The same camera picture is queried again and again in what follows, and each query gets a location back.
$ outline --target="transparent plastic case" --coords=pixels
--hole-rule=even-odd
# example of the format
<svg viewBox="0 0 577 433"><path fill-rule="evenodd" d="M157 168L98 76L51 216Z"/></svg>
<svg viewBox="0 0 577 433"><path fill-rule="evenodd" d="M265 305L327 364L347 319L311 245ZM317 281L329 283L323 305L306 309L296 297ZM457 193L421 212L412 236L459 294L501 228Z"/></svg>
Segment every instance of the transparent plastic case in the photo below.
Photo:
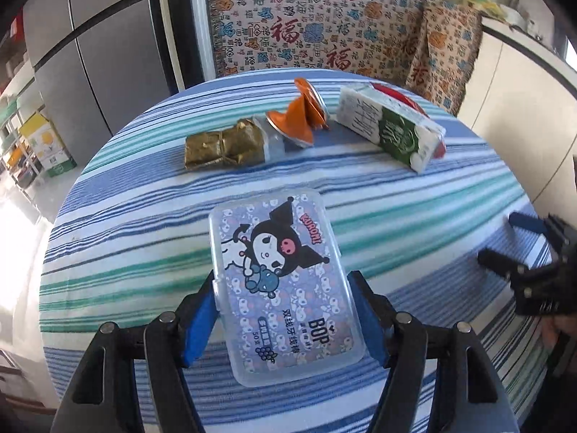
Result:
<svg viewBox="0 0 577 433"><path fill-rule="evenodd" d="M357 311L318 192L228 202L209 221L216 306L240 384L302 379L362 358Z"/></svg>

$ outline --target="white tile floor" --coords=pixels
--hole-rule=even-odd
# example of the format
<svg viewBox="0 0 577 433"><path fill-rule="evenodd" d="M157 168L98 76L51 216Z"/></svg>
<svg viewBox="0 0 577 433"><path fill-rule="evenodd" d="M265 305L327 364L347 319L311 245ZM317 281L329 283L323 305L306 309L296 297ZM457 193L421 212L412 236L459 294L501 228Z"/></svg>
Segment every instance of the white tile floor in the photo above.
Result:
<svg viewBox="0 0 577 433"><path fill-rule="evenodd" d="M38 324L38 293L44 251L58 210L82 169L36 180L27 190L34 204L0 175L0 349L8 351L37 399L58 406Z"/></svg>

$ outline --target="striped tablecloth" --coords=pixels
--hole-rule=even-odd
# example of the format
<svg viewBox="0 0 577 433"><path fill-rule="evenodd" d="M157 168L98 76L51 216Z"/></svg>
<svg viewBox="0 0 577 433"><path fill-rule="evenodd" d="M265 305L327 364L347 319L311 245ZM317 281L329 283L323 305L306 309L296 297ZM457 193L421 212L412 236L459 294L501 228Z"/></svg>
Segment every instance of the striped tablecloth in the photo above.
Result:
<svg viewBox="0 0 577 433"><path fill-rule="evenodd" d="M447 153L417 175L344 127L316 135L314 148L243 170L188 172L184 140L270 109L284 110L310 80L335 112L339 87L367 78L328 70L255 71L203 83L136 118L87 165L62 206L44 258L40 326L61 396L104 321L143 324L174 309L212 267L207 216L224 200L306 186L322 196L347 271L359 269L397 310L423 323L470 321L520 419L545 375L538 321L514 315L506 283L477 266L483 246L534 266L549 258L542 237L506 224L532 212L509 168L454 117L408 93L446 128ZM434 361L414 431L425 431ZM220 322L186 372L208 432L360 432L387 372L367 355L321 377L266 388L233 378ZM148 428L156 422L145 365L136 364Z"/></svg>

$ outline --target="patterned cloth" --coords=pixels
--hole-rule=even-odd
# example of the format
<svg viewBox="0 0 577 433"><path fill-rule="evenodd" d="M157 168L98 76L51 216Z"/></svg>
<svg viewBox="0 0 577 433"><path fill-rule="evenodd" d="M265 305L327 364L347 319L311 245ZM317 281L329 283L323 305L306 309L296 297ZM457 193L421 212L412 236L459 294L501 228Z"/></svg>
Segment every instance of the patterned cloth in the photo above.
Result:
<svg viewBox="0 0 577 433"><path fill-rule="evenodd" d="M429 1L405 88L457 115L482 36L476 9Z"/></svg>
<svg viewBox="0 0 577 433"><path fill-rule="evenodd" d="M154 106L116 134L68 194L50 235L40 286L40 329L54 386L62 395L83 350L107 320L143 324L174 310L212 268L208 214L231 198L308 187L327 208L345 271L359 269L395 308L426 324L470 321L523 419L545 374L538 320L514 314L504 280L475 258L481 246L535 266L548 259L542 237L505 217L532 212L509 168L467 127L408 93L446 128L447 152L423 174L334 124L313 148L242 170L187 172L187 135L240 117L283 111L310 80L334 114L343 83L369 79L334 70L259 70L218 78ZM426 366L414 431L425 431L435 386ZM142 362L136 363L147 431L156 417ZM360 432L387 371L365 356L327 375L244 388L232 375L220 322L185 379L207 431Z"/></svg>
<svg viewBox="0 0 577 433"><path fill-rule="evenodd" d="M459 111L481 43L481 15L439 0L208 4L217 76L336 69L406 86L451 114Z"/></svg>

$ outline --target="gold wrapped package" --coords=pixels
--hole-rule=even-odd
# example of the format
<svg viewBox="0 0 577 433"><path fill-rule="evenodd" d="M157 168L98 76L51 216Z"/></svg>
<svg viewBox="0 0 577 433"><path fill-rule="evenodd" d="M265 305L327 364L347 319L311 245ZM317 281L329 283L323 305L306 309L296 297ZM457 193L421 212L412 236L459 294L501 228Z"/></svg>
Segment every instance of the gold wrapped package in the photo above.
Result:
<svg viewBox="0 0 577 433"><path fill-rule="evenodd" d="M251 166L263 163L264 138L251 119L240 119L233 127L204 131L186 138L184 164L201 166Z"/></svg>

